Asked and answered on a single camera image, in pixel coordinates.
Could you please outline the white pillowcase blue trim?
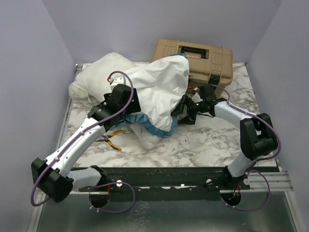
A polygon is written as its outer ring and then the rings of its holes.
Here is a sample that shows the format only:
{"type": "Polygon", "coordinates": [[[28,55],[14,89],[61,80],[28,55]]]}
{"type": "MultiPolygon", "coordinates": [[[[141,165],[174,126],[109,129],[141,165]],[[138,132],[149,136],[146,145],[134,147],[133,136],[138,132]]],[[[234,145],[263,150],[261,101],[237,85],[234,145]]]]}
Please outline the white pillowcase blue trim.
{"type": "Polygon", "coordinates": [[[137,91],[141,112],[130,114],[118,123],[141,125],[158,137],[170,137],[177,129],[177,117],[171,112],[186,94],[189,61],[184,54],[174,54],[143,66],[128,69],[137,91]]]}

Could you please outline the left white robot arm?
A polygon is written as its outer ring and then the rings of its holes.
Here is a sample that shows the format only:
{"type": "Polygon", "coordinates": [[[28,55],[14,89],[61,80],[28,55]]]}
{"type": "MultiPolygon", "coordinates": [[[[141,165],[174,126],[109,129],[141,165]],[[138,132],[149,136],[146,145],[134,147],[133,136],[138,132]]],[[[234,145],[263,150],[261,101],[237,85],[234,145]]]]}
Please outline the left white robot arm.
{"type": "Polygon", "coordinates": [[[79,129],[60,148],[44,160],[36,158],[31,164],[35,188],[39,188],[54,202],[63,201],[73,189],[91,186],[100,191],[107,179],[98,168],[89,168],[88,173],[76,177],[71,169],[79,157],[109,129],[118,125],[126,115],[140,111],[135,88],[118,84],[105,101],[95,105],[87,114],[79,129]]]}

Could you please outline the white pillow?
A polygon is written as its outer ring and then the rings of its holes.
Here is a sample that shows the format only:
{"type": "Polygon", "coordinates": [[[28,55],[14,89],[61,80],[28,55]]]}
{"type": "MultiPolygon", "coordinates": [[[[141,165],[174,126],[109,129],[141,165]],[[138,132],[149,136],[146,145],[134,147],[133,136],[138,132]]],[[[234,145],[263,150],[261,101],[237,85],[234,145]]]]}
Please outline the white pillow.
{"type": "MultiPolygon", "coordinates": [[[[69,85],[69,96],[73,99],[86,99],[91,95],[102,102],[103,95],[111,92],[110,84],[107,81],[110,73],[113,71],[125,72],[136,66],[136,63],[118,53],[109,53],[77,74],[75,80],[69,85]]],[[[147,150],[153,149],[160,140],[160,137],[149,133],[142,123],[130,124],[129,127],[147,150]]]]}

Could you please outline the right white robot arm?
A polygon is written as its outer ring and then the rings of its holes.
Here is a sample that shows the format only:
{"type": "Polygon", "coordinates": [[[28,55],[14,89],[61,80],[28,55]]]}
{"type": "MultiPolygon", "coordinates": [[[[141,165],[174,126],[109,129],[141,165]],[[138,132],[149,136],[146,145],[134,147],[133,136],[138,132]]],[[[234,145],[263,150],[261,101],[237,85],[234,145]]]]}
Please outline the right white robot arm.
{"type": "Polygon", "coordinates": [[[248,173],[257,162],[267,160],[271,152],[279,151],[281,144],[268,114],[254,114],[233,105],[230,99],[218,98],[214,93],[216,88],[214,84],[197,87],[194,92],[200,97],[198,102],[183,95],[171,116],[185,114],[178,123],[194,125],[197,115],[209,114],[239,128],[240,154],[225,167],[222,176],[223,186],[233,189],[239,184],[239,177],[248,173]]]}

